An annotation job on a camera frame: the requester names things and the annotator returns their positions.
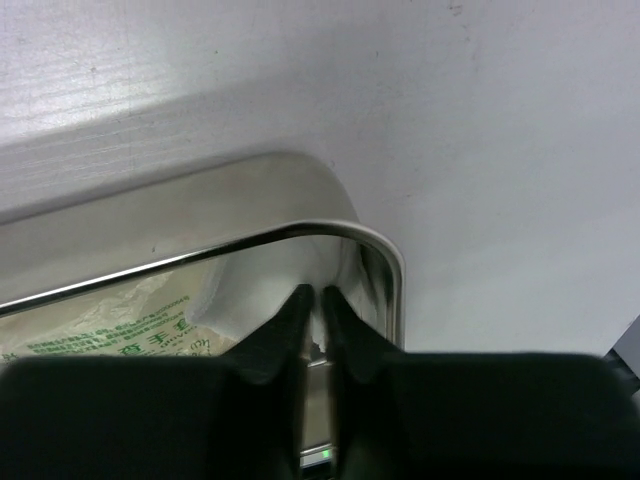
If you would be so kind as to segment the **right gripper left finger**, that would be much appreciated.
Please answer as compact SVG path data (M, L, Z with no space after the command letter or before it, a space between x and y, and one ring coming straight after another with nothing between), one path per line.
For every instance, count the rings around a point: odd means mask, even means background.
M308 324L299 285L213 357L31 357L1 375L5 479L296 479Z

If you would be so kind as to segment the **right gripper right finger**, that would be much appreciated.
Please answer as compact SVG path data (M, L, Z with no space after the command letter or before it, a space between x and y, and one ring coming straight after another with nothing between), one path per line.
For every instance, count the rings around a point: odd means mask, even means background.
M408 353L321 305L340 479L635 479L639 413L601 359Z

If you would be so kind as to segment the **green glove packet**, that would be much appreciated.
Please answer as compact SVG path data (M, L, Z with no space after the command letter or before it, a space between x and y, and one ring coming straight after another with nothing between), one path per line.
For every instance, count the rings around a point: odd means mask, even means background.
M1 318L1 363L29 356L214 356L235 344L185 316L194 265Z

